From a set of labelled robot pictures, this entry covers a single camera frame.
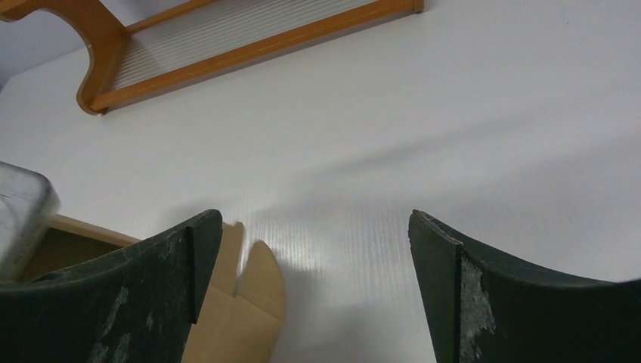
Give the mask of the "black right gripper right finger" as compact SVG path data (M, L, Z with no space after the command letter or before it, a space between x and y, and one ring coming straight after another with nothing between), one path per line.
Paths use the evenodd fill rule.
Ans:
M408 237L439 362L638 362L640 282L545 268L415 210Z

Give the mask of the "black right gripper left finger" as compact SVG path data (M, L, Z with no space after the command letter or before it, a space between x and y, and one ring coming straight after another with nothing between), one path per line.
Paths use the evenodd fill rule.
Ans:
M179 362L223 232L208 209L98 258L1 286L3 362Z

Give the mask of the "brown cardboard box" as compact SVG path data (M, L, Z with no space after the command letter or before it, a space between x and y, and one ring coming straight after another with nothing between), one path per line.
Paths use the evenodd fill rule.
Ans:
M274 254L261 240L237 273L245 227L222 226L221 247L183 362L267 362L286 316L286 288ZM57 216L21 275L28 281L136 243L126 234Z

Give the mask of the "orange wooden shelf rack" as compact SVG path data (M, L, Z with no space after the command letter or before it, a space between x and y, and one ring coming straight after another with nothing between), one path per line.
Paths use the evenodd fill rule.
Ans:
M1 19L46 11L78 33L89 65L76 101L96 115L425 8L414 0L187 1L126 26L99 1L3 1Z

